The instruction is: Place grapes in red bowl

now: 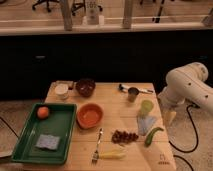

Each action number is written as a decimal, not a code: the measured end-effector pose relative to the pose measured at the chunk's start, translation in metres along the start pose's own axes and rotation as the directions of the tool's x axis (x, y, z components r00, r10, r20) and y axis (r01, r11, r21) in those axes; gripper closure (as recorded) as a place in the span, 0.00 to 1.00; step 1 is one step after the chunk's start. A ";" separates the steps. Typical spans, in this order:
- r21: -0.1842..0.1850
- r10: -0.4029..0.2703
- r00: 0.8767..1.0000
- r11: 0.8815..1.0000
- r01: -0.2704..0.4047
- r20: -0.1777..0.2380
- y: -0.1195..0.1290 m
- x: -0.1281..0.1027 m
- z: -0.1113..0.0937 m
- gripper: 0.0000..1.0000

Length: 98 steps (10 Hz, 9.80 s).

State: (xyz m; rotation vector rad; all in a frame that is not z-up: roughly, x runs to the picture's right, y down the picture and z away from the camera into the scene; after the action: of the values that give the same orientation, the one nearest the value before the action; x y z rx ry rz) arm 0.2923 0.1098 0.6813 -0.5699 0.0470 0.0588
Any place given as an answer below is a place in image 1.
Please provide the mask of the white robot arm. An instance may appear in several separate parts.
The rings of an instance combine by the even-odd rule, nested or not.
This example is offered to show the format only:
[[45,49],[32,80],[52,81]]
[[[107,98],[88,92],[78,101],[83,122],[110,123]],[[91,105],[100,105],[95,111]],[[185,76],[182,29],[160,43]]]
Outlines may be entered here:
[[186,99],[213,114],[213,88],[205,83],[208,75],[207,67],[199,62],[172,69],[167,73],[166,86],[158,94],[165,126],[171,124],[176,116],[175,108]]

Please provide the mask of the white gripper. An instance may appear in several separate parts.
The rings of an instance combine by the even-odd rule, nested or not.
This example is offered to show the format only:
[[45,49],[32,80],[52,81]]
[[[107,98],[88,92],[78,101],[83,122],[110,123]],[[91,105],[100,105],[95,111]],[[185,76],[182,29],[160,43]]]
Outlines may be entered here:
[[174,110],[183,103],[183,98],[180,96],[170,96],[163,92],[159,93],[157,98],[164,113],[164,125],[169,126],[176,117]]

